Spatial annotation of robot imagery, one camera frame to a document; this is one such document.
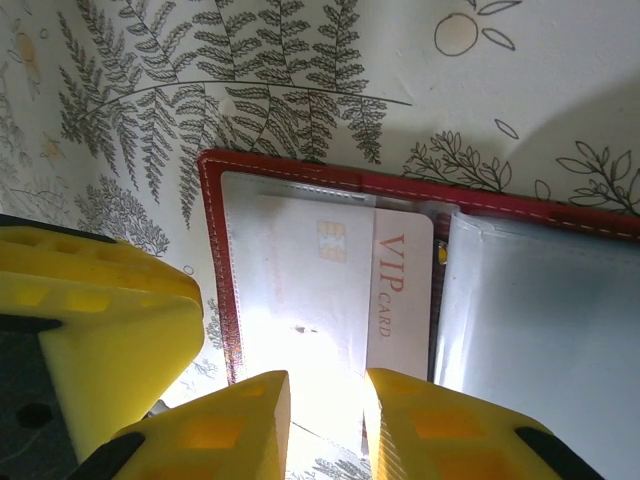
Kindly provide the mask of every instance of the yellow plastic part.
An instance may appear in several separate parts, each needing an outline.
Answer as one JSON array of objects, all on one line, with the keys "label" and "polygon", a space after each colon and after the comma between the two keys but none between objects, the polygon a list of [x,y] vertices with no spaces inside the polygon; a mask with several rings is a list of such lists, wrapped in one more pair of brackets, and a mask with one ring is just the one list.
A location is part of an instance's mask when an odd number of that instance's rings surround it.
[{"label": "yellow plastic part", "polygon": [[385,369],[367,371],[374,480],[560,480],[515,428],[517,412]]},{"label": "yellow plastic part", "polygon": [[114,480],[283,480],[290,407],[276,371],[142,420],[116,435],[145,441]]},{"label": "yellow plastic part", "polygon": [[57,319],[39,334],[79,461],[136,422],[204,340],[193,279],[128,244],[0,228],[0,312]]}]

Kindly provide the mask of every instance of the fern illustration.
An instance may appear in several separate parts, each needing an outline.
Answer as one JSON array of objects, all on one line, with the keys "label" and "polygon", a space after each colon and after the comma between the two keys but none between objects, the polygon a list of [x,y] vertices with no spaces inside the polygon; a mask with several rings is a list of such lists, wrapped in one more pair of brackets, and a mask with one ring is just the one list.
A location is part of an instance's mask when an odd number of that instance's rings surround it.
[{"label": "fern illustration", "polygon": [[[199,191],[197,155],[204,148],[320,162],[345,120],[367,161],[381,161],[387,104],[404,103],[362,93],[367,81],[358,76],[364,67],[354,62],[360,52],[352,48],[357,0],[325,5],[328,22],[318,28],[324,40],[313,45],[313,53],[300,38],[310,29],[297,18],[305,7],[301,0],[264,0],[255,14],[234,0],[192,1],[204,11],[187,22],[177,0],[120,0],[108,10],[96,0],[76,0],[93,49],[59,14],[73,65],[60,67],[65,139],[104,157],[115,175],[121,156],[136,189],[142,159],[156,202],[166,166],[179,157],[187,227]],[[196,40],[195,50],[184,51],[186,38]],[[208,78],[182,81],[181,70],[192,63]],[[313,86],[296,84],[301,76]],[[235,102],[237,114],[221,114],[221,99],[206,93],[216,84]]]},{"label": "fern illustration", "polygon": [[175,105],[181,98],[179,95],[180,91],[173,98],[169,98],[163,89],[154,88],[136,102],[139,107],[140,130],[144,133],[141,138],[142,151],[145,153],[142,161],[145,163],[149,188],[156,203],[160,203],[162,168],[169,162],[168,152],[173,151],[169,139],[178,139]]},{"label": "fern illustration", "polygon": [[134,20],[134,23],[127,26],[127,31],[139,37],[135,48],[142,58],[145,72],[158,82],[178,81],[178,72],[197,56],[195,52],[185,52],[174,57],[180,40],[193,25],[191,22],[181,22],[171,29],[166,28],[169,15],[176,8],[173,1],[163,2],[149,22],[148,0],[125,1],[127,5],[120,9],[118,16]]},{"label": "fern illustration", "polygon": [[364,67],[353,63],[360,58],[360,52],[349,46],[359,38],[358,32],[352,30],[360,17],[354,12],[358,0],[334,1],[337,9],[331,5],[324,6],[329,23],[318,28],[329,41],[313,45],[318,55],[311,59],[311,64],[320,71],[309,73],[307,79],[335,92],[361,93],[368,80],[353,79],[364,72]]},{"label": "fern illustration", "polygon": [[343,120],[349,121],[349,130],[354,131],[353,139],[358,142],[358,149],[364,152],[369,163],[380,161],[380,137],[382,123],[386,115],[387,104],[375,98],[342,96],[338,103],[346,107],[342,113]]},{"label": "fern illustration", "polygon": [[503,193],[512,170],[509,162],[496,157],[483,162],[473,147],[463,148],[459,132],[447,131],[431,137],[431,147],[416,143],[402,176]]},{"label": "fern illustration", "polygon": [[313,469],[332,480],[371,480],[370,467],[366,464],[356,465],[348,460],[330,462],[318,458]]},{"label": "fern illustration", "polygon": [[238,35],[257,17],[251,12],[224,14],[225,8],[233,2],[215,0],[212,3],[216,10],[200,12],[193,17],[194,24],[207,27],[194,34],[196,39],[205,43],[197,49],[197,54],[205,59],[198,61],[197,66],[216,80],[239,80],[262,65],[260,59],[251,57],[252,52],[262,46],[260,39]]},{"label": "fern illustration", "polygon": [[[119,100],[109,105],[106,110],[111,125],[114,127],[115,133],[122,148],[122,156],[125,166],[133,185],[138,188],[136,181],[135,160],[137,158],[137,140],[139,139],[137,131],[139,128],[136,113],[137,108],[132,101]],[[111,138],[108,131],[102,133],[105,138]]]},{"label": "fern illustration", "polygon": [[95,2],[77,0],[77,4],[102,59],[105,77],[110,82],[107,90],[120,94],[133,92],[142,76],[142,68],[135,65],[133,52],[125,52],[124,33],[116,34],[112,20]]},{"label": "fern illustration", "polygon": [[[235,133],[247,147],[233,143],[234,148],[279,156],[273,143],[275,140],[289,157],[297,158],[299,141],[296,132],[300,126],[300,117],[304,115],[301,111],[292,108],[284,98],[272,93],[270,86],[227,87],[226,90],[232,98],[237,99],[235,105],[238,112],[245,114],[233,117],[232,121],[242,129],[235,129],[232,135]],[[267,138],[266,133],[270,133],[273,140]]]},{"label": "fern illustration", "polygon": [[207,300],[207,308],[210,312],[210,319],[205,327],[207,338],[214,348],[222,349],[222,333],[220,331],[220,310],[218,304],[213,298]]},{"label": "fern illustration", "polygon": [[258,36],[267,44],[275,48],[260,52],[258,59],[264,67],[256,73],[261,80],[274,84],[293,85],[292,75],[306,70],[308,60],[295,58],[296,54],[309,50],[309,44],[296,35],[309,29],[311,25],[304,20],[289,20],[296,12],[304,7],[300,0],[267,0],[271,9],[262,10],[258,16],[270,28],[258,30]]},{"label": "fern illustration", "polygon": [[193,370],[197,375],[205,376],[211,380],[216,379],[216,373],[218,372],[218,366],[208,358],[203,358],[201,361],[193,362]]},{"label": "fern illustration", "polygon": [[24,166],[31,165],[31,157],[26,151],[24,131],[16,124],[13,108],[9,101],[7,81],[4,77],[8,68],[7,62],[0,66],[0,144],[8,148],[12,156],[16,156]]},{"label": "fern illustration", "polygon": [[180,156],[180,198],[182,216],[187,228],[189,228],[193,204],[200,191],[197,169],[198,155],[203,149],[214,146],[230,148],[223,125],[226,124],[229,127],[229,120],[222,118],[218,110],[219,102],[206,94],[204,84],[181,87],[174,102],[179,104],[176,108],[178,115],[191,116],[191,118],[182,120],[179,125],[180,138],[183,142],[180,147],[182,150]]},{"label": "fern illustration", "polygon": [[336,101],[328,94],[312,90],[286,93],[284,99],[295,105],[304,106],[308,112],[299,111],[298,116],[305,125],[297,135],[303,141],[300,152],[310,162],[320,162],[327,156],[329,144],[333,138],[332,130],[337,127],[336,117],[340,110]]},{"label": "fern illustration", "polygon": [[[132,80],[137,81],[138,72],[141,73],[142,70],[130,72],[131,78],[127,76],[127,70],[122,68],[114,57],[119,53],[120,60],[124,63],[123,47],[117,51],[110,50],[114,47],[115,42],[113,25],[108,23],[105,26],[104,20],[100,22],[99,26],[96,25],[98,20],[95,17],[99,14],[96,12],[95,6],[93,8],[85,6],[81,11],[83,18],[86,17],[86,20],[90,22],[90,31],[95,32],[94,41],[98,45],[98,51],[103,57],[104,64],[109,66],[109,70],[107,74],[104,74],[104,69],[98,66],[97,59],[86,54],[84,47],[80,46],[78,40],[71,33],[64,16],[58,14],[66,45],[71,52],[71,58],[81,79],[81,84],[79,84],[66,69],[60,67],[60,73],[67,87],[66,94],[60,93],[60,101],[63,106],[62,136],[77,143],[84,142],[94,157],[102,152],[113,172],[117,174],[116,150],[110,133],[108,115],[100,110],[90,111],[90,106],[102,104],[112,91],[133,91]],[[126,56],[126,61],[129,62],[130,58],[130,56]]]},{"label": "fern illustration", "polygon": [[100,186],[87,186],[86,198],[78,195],[75,203],[85,217],[78,221],[80,230],[125,240],[156,257],[167,251],[169,239],[163,230],[114,179],[101,175]]}]

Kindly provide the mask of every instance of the patterned paper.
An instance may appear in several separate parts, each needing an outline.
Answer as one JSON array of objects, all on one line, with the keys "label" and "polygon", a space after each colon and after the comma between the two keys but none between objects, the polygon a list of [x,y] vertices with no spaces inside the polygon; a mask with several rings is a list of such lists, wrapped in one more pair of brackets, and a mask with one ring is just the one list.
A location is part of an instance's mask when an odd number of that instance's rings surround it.
[{"label": "patterned paper", "polygon": [[[226,378],[202,148],[640,215],[637,0],[0,7],[1,209],[126,239],[194,276],[208,340],[170,405]],[[291,478],[368,478],[357,456],[326,452]]]}]

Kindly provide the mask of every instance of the black rubber pad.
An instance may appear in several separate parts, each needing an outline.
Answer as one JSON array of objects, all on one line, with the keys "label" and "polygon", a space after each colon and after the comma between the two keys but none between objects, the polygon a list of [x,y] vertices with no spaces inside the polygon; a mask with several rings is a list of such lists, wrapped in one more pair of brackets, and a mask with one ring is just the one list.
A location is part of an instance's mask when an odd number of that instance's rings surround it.
[{"label": "black rubber pad", "polygon": [[27,220],[26,218],[13,217],[11,215],[4,215],[1,213],[0,213],[0,227],[34,227],[34,228],[40,228],[42,230],[48,230],[50,232],[73,235],[74,237],[88,238],[89,240],[96,240],[98,242],[103,242],[103,243],[116,243],[116,241],[113,238],[109,238],[105,235],[98,235],[97,233],[82,232],[80,230],[74,230],[72,228],[58,227],[57,225],[49,225],[48,223],[36,222],[34,220]]},{"label": "black rubber pad", "polygon": [[67,480],[112,480],[143,443],[144,435],[139,432],[114,438],[93,452]]},{"label": "black rubber pad", "polygon": [[562,480],[604,480],[558,437],[533,427],[520,427],[515,431]]}]

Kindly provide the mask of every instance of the card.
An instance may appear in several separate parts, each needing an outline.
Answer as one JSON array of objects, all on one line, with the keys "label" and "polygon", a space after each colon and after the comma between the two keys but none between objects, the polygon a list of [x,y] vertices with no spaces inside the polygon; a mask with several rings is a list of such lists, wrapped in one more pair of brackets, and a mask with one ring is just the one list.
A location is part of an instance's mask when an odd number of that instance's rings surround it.
[{"label": "card", "polygon": [[247,366],[288,370],[292,421],[357,449],[374,209],[269,195],[256,208],[270,334],[269,351],[247,351]]},{"label": "card", "polygon": [[433,223],[375,211],[367,368],[427,379]]}]

